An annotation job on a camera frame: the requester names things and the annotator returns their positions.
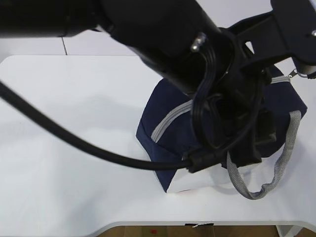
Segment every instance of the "bag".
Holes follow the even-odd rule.
[[[276,142],[256,146],[261,157],[268,158],[285,143],[284,151],[275,165],[275,177],[271,184],[264,184],[260,192],[250,193],[240,174],[248,173],[248,165],[237,169],[230,156],[227,170],[220,164],[190,174],[187,170],[156,171],[157,177],[167,193],[225,184],[231,180],[237,191],[248,199],[260,199],[274,189],[288,163],[296,133],[307,107],[290,83],[276,67],[272,67],[272,84],[266,86],[265,106],[273,113],[276,124]],[[153,162],[180,161],[183,154],[198,149],[192,125],[190,110],[192,100],[179,91],[168,80],[161,80],[155,87],[141,118],[136,137]]]

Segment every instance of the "metal clip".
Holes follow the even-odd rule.
[[[293,77],[295,77],[297,75],[297,70],[294,69],[287,77],[292,79]]]

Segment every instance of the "white wall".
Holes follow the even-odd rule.
[[[10,55],[63,55],[61,39],[0,39],[0,62]]]
[[[245,17],[272,10],[270,0],[197,1],[219,27],[229,27]],[[70,55],[134,55],[106,33],[86,31],[78,36],[65,38],[65,45]]]
[[[271,11],[270,0],[197,0],[219,27],[229,27],[237,21]],[[65,38],[69,55],[134,55],[124,45],[115,42],[106,33],[83,32]],[[61,39],[0,39],[0,62],[9,55],[48,54],[63,55]],[[291,60],[279,64],[284,73],[294,69]]]

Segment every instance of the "bag handle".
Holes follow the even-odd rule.
[[[290,112],[290,124],[286,133],[286,139],[285,139],[282,155],[278,158],[275,164],[275,170],[274,170],[275,175],[273,177],[272,182],[269,184],[263,184],[259,192],[252,193],[248,190],[245,182],[243,181],[237,169],[237,166],[232,162],[231,157],[228,153],[227,170],[228,170],[229,177],[231,179],[233,186],[236,188],[236,190],[245,198],[250,199],[250,200],[261,199],[278,186],[284,174],[285,168],[291,159],[298,127],[301,122],[301,118],[302,118],[302,115],[300,111]]]

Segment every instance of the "gray zipper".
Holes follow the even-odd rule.
[[[289,76],[281,76],[277,78],[272,78],[271,84],[280,83],[280,82],[291,82],[291,79]]]
[[[280,83],[280,82],[291,82],[290,77],[281,76],[277,78],[272,78],[272,84]],[[191,110],[192,100],[179,105],[178,107],[171,110],[166,117],[158,124],[158,126],[154,129],[151,139],[153,142],[157,143],[160,138],[163,136],[164,132],[170,126],[170,124],[182,114],[185,114]]]

